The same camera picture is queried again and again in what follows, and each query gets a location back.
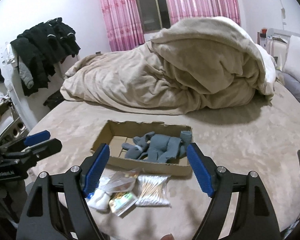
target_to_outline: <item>gray pillow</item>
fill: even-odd
[[[300,103],[300,82],[298,82],[294,77],[287,73],[277,70],[277,77],[285,86],[286,89],[298,100]]]

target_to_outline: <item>blue gripper pad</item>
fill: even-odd
[[[26,137],[26,139],[23,141],[23,144],[25,146],[33,146],[49,139],[50,139],[50,133],[47,130],[45,130]]]
[[[101,144],[93,156],[87,157],[80,165],[82,168],[82,192],[86,198],[98,187],[100,177],[110,157],[110,148],[107,144]]]
[[[212,186],[211,175],[203,163],[204,158],[209,157],[204,156],[195,143],[191,143],[187,147],[187,158],[192,167],[192,170],[194,171],[202,192],[207,193],[209,197],[212,197],[215,193],[215,190]]]

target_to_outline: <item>bed sheet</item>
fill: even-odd
[[[45,116],[31,134],[48,130],[62,141],[58,154],[38,162],[31,174],[41,171],[62,173],[79,165],[90,155],[89,149],[108,119],[137,122],[163,121],[189,125],[194,142],[217,165],[231,172],[260,175],[274,206],[280,230],[293,223],[300,213],[300,104],[290,92],[275,83],[275,95],[269,103],[256,94],[246,106],[202,109],[186,115],[146,115],[124,113],[89,102],[63,102]],[[113,173],[107,167],[104,174]],[[160,239],[172,233],[176,240],[190,240],[210,203],[201,192],[194,174],[171,178],[167,185],[171,207],[136,207],[123,218],[91,209],[98,227],[124,240]],[[220,237],[229,233],[237,195],[233,194]],[[60,201],[65,204],[63,194]]]

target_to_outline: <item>silver bolt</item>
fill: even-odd
[[[225,168],[224,166],[219,166],[219,167],[217,168],[217,171],[219,171],[219,172],[221,172],[221,173],[224,173],[224,172],[226,172],[226,168]]]
[[[47,173],[44,171],[44,172],[41,172],[40,174],[39,174],[39,177],[40,178],[45,178],[47,176]]]
[[[256,178],[258,177],[258,173],[256,173],[255,171],[251,171],[250,176]]]
[[[77,172],[79,170],[79,166],[72,166],[70,170],[72,172]]]

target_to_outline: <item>cardboard box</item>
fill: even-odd
[[[144,171],[149,174],[188,176],[192,172],[192,168],[187,157],[176,159],[173,163],[150,163],[124,158],[126,150],[122,149],[121,144],[128,142],[134,145],[132,141],[133,137],[142,137],[151,131],[154,131],[156,134],[180,137],[181,131],[192,130],[190,126],[165,124],[163,122],[116,122],[108,120],[90,150],[94,153],[101,143],[106,143],[110,147],[110,158],[108,161],[108,164],[110,165],[121,167],[126,170],[143,168]]]

